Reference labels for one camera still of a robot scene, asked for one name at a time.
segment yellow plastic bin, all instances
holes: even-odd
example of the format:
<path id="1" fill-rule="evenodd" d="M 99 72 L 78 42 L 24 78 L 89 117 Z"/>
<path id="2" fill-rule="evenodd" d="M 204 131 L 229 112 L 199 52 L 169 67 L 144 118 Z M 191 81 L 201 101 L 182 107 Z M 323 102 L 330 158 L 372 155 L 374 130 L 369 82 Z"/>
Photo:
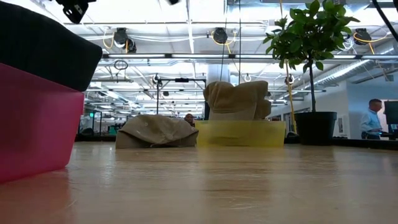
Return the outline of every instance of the yellow plastic bin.
<path id="1" fill-rule="evenodd" d="M 283 121 L 195 121 L 198 147 L 283 147 Z"/>

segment black plant pot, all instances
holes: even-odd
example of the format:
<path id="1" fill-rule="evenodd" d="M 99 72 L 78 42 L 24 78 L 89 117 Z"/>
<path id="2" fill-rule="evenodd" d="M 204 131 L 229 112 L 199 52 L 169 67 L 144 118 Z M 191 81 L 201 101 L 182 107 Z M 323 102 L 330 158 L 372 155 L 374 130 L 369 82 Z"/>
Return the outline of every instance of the black plant pot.
<path id="1" fill-rule="evenodd" d="M 329 146 L 333 139 L 336 112 L 308 112 L 295 114 L 301 144 Z"/>

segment table surface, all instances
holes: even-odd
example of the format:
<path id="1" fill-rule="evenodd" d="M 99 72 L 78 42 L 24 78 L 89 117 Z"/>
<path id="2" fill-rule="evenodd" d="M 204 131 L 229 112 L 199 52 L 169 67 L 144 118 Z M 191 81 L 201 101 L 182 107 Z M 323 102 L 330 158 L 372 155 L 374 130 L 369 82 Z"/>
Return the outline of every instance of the table surface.
<path id="1" fill-rule="evenodd" d="M 80 142 L 65 170 L 0 185 L 0 215 L 7 224 L 396 224 L 398 152 Z"/>

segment person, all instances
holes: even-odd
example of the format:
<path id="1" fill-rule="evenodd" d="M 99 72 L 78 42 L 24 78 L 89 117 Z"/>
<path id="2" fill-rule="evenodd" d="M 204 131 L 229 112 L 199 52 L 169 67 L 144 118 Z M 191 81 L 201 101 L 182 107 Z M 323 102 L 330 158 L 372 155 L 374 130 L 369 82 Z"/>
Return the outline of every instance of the person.
<path id="1" fill-rule="evenodd" d="M 377 112 L 382 108 L 382 101 L 379 99 L 372 99 L 369 101 L 369 108 L 361 119 L 361 137 L 362 139 L 380 139 L 382 131 Z"/>
<path id="2" fill-rule="evenodd" d="M 188 122 L 190 126 L 195 127 L 195 123 L 193 122 L 193 115 L 192 114 L 189 113 L 189 114 L 185 115 L 184 120 L 186 122 Z"/>

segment potted plant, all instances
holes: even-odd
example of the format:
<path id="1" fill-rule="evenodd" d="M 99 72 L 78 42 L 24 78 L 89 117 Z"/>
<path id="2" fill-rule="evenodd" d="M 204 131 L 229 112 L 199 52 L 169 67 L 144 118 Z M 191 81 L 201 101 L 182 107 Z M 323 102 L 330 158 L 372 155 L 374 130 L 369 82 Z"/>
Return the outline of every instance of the potted plant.
<path id="1" fill-rule="evenodd" d="M 285 63 L 290 68 L 304 63 L 303 73 L 310 72 L 312 112 L 295 114 L 297 131 L 302 144 L 330 144 L 336 120 L 335 112 L 317 112 L 313 83 L 313 64 L 323 70 L 322 60 L 333 58 L 333 51 L 344 48 L 343 33 L 351 33 L 346 25 L 359 22 L 353 17 L 346 17 L 346 9 L 333 0 L 320 3 L 314 0 L 306 4 L 306 9 L 291 9 L 293 19 L 289 24 L 287 18 L 275 22 L 279 29 L 267 34 L 263 43 L 271 41 L 267 54 L 272 50 L 272 57 L 280 60 L 279 67 Z"/>

